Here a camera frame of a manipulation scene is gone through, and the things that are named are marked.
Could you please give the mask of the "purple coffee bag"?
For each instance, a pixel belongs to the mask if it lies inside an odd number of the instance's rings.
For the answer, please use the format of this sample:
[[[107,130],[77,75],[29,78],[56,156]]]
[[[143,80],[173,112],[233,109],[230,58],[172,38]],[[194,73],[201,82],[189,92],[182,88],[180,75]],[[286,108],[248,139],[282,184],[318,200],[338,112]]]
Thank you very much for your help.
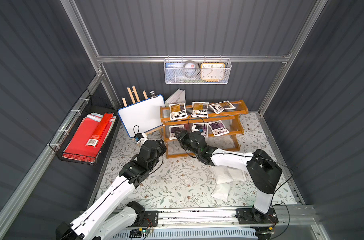
[[[221,120],[210,122],[208,123],[208,126],[211,128],[213,135],[216,137],[229,133],[229,130]]]
[[[170,140],[176,140],[177,139],[177,133],[180,133],[182,130],[184,130],[184,125],[175,125],[175,126],[169,126],[169,139]]]
[[[208,137],[207,124],[193,123],[191,127],[192,132],[200,132],[205,138]]]

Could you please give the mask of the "white plain bag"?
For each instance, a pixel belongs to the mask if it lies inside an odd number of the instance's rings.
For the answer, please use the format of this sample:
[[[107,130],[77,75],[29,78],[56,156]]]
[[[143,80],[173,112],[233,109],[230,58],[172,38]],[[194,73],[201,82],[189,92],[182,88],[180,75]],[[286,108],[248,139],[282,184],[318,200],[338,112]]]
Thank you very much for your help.
[[[224,184],[224,183],[230,183],[233,181],[233,178],[229,173],[228,167],[215,166],[215,167],[213,167],[213,172],[214,172],[216,183],[218,185]]]
[[[217,184],[211,196],[217,200],[227,201],[231,190],[230,183]]]
[[[234,168],[228,168],[228,172],[232,177],[234,182],[245,182],[246,181],[246,174],[244,171]]]

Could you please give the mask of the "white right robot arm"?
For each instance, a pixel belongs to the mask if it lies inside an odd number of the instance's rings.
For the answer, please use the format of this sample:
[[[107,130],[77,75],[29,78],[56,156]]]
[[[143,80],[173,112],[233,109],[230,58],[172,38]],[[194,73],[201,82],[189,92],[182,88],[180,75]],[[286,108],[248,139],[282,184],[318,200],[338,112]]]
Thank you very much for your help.
[[[263,150],[253,153],[236,153],[209,146],[204,136],[196,132],[176,132],[180,146],[194,154],[201,163],[210,166],[230,167],[246,171],[257,188],[253,212],[266,215],[282,175],[280,166]]]

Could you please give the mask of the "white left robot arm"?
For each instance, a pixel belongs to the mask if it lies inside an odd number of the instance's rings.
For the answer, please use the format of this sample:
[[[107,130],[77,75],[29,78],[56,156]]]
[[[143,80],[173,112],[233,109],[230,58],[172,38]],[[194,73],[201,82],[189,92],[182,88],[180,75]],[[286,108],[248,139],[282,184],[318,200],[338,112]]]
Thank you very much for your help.
[[[58,240],[109,240],[121,230],[139,224],[145,208],[132,201],[123,210],[111,214],[150,174],[166,153],[163,140],[146,140],[140,152],[124,165],[108,190],[70,224],[61,223],[56,229]]]

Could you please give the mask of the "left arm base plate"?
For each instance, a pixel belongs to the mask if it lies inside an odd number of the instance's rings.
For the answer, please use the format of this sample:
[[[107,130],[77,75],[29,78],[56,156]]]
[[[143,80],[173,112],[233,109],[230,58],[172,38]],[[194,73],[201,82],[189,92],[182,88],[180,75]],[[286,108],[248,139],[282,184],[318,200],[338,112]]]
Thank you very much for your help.
[[[130,228],[157,227],[159,211],[145,211],[144,215],[136,220]]]

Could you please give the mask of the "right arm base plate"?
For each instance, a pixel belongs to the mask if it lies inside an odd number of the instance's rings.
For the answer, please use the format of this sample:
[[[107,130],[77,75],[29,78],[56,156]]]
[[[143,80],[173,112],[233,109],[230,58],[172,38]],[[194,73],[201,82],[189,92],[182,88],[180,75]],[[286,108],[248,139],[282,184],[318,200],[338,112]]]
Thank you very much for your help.
[[[235,218],[238,219],[240,225],[250,224],[273,224],[279,223],[276,211],[274,208],[269,208],[266,214],[252,208],[238,208],[236,209]]]

